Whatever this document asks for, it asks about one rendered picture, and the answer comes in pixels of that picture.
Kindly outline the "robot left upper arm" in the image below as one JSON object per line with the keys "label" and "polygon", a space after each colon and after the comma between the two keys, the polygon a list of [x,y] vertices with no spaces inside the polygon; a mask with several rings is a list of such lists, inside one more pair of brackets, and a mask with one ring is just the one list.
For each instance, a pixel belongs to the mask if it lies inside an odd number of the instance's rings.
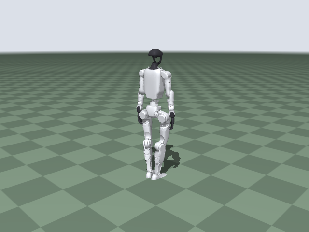
{"label": "robot left upper arm", "polygon": [[145,69],[139,71],[139,76],[140,76],[140,81],[139,81],[140,89],[139,89],[139,93],[140,94],[145,94],[145,92],[144,92],[144,70]]}

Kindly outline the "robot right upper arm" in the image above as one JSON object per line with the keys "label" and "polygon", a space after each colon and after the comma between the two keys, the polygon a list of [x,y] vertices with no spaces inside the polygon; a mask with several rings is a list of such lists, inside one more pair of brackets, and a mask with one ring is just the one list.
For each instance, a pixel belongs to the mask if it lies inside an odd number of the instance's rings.
{"label": "robot right upper arm", "polygon": [[171,90],[171,73],[169,71],[161,71],[161,76],[164,79],[166,97],[170,97]]}

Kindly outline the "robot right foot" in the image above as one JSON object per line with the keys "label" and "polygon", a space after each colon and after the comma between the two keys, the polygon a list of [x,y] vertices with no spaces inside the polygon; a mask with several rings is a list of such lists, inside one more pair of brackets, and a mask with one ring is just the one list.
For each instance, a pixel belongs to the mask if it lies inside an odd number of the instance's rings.
{"label": "robot right foot", "polygon": [[154,175],[152,175],[151,180],[157,180],[157,179],[160,179],[160,178],[162,178],[166,175],[167,175],[166,173],[160,173],[160,175],[158,175],[158,176],[156,174],[154,174]]}

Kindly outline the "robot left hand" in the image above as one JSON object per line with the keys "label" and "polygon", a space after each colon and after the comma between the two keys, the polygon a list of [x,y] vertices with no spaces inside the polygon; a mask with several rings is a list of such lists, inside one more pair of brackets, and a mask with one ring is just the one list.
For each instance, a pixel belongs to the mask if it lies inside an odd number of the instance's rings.
{"label": "robot left hand", "polygon": [[139,117],[139,112],[140,112],[141,110],[140,110],[140,107],[138,106],[137,107],[137,112],[138,112],[138,122],[140,123],[140,124],[143,124],[142,123],[142,119]]}

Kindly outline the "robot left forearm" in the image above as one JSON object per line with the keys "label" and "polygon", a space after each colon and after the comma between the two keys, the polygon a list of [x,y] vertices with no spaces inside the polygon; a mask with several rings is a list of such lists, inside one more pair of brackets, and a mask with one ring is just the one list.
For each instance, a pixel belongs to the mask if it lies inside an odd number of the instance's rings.
{"label": "robot left forearm", "polygon": [[138,105],[137,105],[137,107],[139,106],[140,110],[143,109],[143,99],[144,99],[144,95],[140,94],[139,91],[138,91]]}

